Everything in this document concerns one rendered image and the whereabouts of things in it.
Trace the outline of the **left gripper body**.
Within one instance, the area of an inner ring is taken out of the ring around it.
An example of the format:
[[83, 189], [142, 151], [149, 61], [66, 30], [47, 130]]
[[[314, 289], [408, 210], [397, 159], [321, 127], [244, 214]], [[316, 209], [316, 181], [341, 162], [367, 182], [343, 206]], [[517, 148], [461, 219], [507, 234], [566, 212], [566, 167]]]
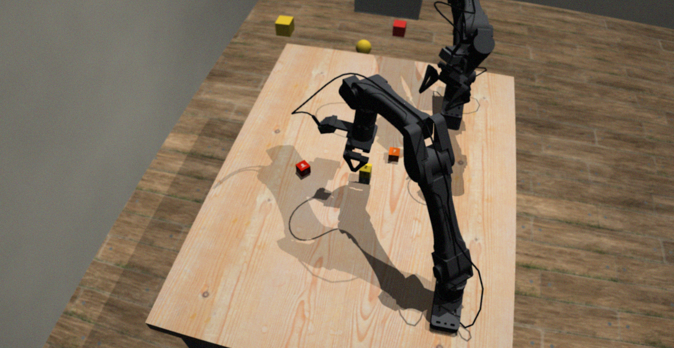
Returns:
[[332, 115], [332, 117], [325, 117], [320, 126], [329, 126], [330, 128], [346, 131], [347, 142], [343, 156], [360, 161], [362, 154], [352, 150], [357, 148], [363, 152], [369, 153], [377, 133], [377, 125], [374, 123], [375, 128], [374, 125], [365, 127], [358, 125], [355, 119], [354, 122], [351, 123], [345, 122], [344, 120], [339, 120], [337, 117], [338, 116], [336, 115]]

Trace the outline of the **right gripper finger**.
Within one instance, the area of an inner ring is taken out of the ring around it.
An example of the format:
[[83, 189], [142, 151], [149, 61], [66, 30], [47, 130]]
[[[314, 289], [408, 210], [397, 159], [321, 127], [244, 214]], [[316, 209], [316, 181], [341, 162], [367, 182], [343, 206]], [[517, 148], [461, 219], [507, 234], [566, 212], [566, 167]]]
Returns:
[[[430, 78], [430, 79], [429, 79]], [[438, 81], [437, 74], [435, 72], [435, 69], [433, 66], [430, 64], [428, 65], [428, 68], [424, 74], [424, 80], [423, 83], [421, 84], [421, 87], [419, 89], [420, 94], [428, 89], [428, 87], [432, 86], [434, 83]]]
[[[460, 100], [458, 100], [461, 97]], [[457, 101], [458, 100], [458, 101]], [[445, 112], [447, 112], [450, 109], [453, 109], [457, 106], [464, 105], [465, 103], [468, 103], [470, 101], [470, 96], [469, 96], [469, 90], [464, 87], [460, 86], [457, 93], [452, 97], [452, 100], [449, 101], [445, 108]], [[455, 102], [455, 103], [453, 103]]]

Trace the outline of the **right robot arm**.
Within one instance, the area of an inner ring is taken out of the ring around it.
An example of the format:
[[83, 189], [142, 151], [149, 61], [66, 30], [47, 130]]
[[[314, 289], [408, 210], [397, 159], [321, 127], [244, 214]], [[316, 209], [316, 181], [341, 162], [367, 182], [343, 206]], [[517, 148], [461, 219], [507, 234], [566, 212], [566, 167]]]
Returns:
[[[457, 27], [462, 36], [460, 48], [464, 50], [465, 59], [467, 60], [470, 58], [477, 69], [482, 61], [487, 58], [495, 48], [493, 26], [489, 25], [489, 20], [482, 10], [479, 0], [448, 0], [448, 4], [451, 4], [452, 8], [453, 24]], [[467, 12], [474, 12], [475, 8], [475, 14], [467, 14], [466, 12], [462, 14], [463, 11], [455, 9], [452, 6]], [[492, 37], [490, 36], [490, 30]], [[473, 40], [474, 38], [475, 40]], [[439, 56], [450, 65], [457, 65], [462, 58], [456, 57], [445, 48], [441, 49]], [[449, 101], [452, 100], [452, 97], [458, 89], [459, 87], [456, 84], [453, 87], [448, 86], [448, 89], [446, 85], [443, 105], [441, 108], [441, 115], [443, 117], [455, 118], [456, 120], [462, 119], [464, 105], [457, 106], [445, 112], [445, 107]]]

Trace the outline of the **orange block with dark brown top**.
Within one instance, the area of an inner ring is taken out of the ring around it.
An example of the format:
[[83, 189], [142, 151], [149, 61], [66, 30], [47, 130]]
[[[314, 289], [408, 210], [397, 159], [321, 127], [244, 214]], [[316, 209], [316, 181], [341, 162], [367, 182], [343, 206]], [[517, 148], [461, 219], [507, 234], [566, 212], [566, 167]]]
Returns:
[[400, 154], [400, 148], [391, 148], [390, 147], [388, 161], [398, 162], [399, 154]]

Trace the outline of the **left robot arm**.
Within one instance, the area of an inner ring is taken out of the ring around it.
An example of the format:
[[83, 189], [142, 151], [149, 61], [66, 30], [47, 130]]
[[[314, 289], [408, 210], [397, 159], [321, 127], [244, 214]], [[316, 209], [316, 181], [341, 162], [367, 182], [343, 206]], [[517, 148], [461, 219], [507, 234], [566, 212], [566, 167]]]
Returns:
[[[355, 110], [354, 119], [358, 125], [372, 126], [380, 114], [403, 135], [404, 167], [411, 180], [418, 183], [423, 192], [433, 231], [434, 252], [431, 255], [435, 265], [433, 274], [437, 282], [431, 325], [435, 328], [457, 331], [460, 328], [463, 290], [467, 280], [473, 277], [473, 269], [457, 245], [459, 243], [471, 260], [453, 206], [451, 174], [455, 158], [447, 123], [440, 113], [430, 116], [409, 104], [381, 75], [375, 74], [368, 78], [385, 91], [366, 78], [360, 80], [356, 75], [351, 75], [342, 80], [339, 94], [347, 105]], [[419, 117], [428, 126], [430, 134], [434, 132], [433, 141], [448, 184], [450, 209], [447, 205], [448, 194], [440, 163], [433, 145], [426, 147], [424, 143], [430, 135]], [[456, 311], [455, 315], [453, 311]]]

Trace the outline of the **yellow block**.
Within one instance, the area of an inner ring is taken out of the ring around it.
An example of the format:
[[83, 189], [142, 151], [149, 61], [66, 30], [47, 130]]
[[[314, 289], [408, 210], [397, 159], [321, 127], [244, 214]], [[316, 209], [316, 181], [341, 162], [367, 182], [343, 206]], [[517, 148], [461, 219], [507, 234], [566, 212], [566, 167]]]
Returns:
[[359, 177], [364, 177], [364, 178], [369, 178], [371, 175], [372, 171], [372, 165], [367, 163], [366, 165], [362, 166], [359, 170]]

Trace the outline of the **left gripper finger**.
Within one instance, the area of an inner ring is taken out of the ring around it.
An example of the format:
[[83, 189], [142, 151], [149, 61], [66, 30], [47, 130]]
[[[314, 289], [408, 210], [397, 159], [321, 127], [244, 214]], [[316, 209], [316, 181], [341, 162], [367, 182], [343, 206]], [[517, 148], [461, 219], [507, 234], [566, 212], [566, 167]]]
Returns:
[[359, 161], [359, 160], [356, 160], [356, 161], [358, 161], [358, 162], [360, 162], [360, 163], [356, 166], [356, 168], [354, 168], [354, 167], [352, 166], [351, 160], [355, 160], [355, 159], [349, 158], [349, 157], [345, 157], [345, 156], [343, 156], [343, 158], [344, 158], [344, 160], [347, 162], [347, 164], [348, 164], [348, 166], [349, 166], [349, 168], [350, 168], [350, 170], [351, 170], [352, 172], [357, 172], [358, 170], [360, 170], [360, 168], [361, 168], [362, 166], [366, 165], [366, 164], [368, 163], [368, 161], [369, 161], [369, 157], [366, 157], [366, 156], [361, 155], [360, 161]]

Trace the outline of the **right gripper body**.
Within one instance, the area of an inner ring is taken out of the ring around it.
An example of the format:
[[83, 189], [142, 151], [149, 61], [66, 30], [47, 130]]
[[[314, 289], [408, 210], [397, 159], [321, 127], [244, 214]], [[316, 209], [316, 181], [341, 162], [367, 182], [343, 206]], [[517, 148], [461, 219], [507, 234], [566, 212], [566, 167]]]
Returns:
[[[445, 49], [452, 53], [455, 47], [457, 46], [446, 46]], [[468, 77], [476, 69], [476, 66], [473, 65], [474, 62], [470, 58], [468, 60], [465, 59], [464, 50], [461, 48], [459, 48], [453, 55], [456, 57], [462, 57], [460, 63], [457, 65], [450, 65], [448, 63], [445, 64], [444, 62], [439, 62], [437, 65], [438, 68], [441, 68], [441, 72], [438, 74], [438, 71], [435, 69], [437, 77], [449, 87], [453, 87], [455, 84], [457, 84], [459, 87], [466, 87], [469, 90], [469, 96], [471, 96], [471, 88]]]

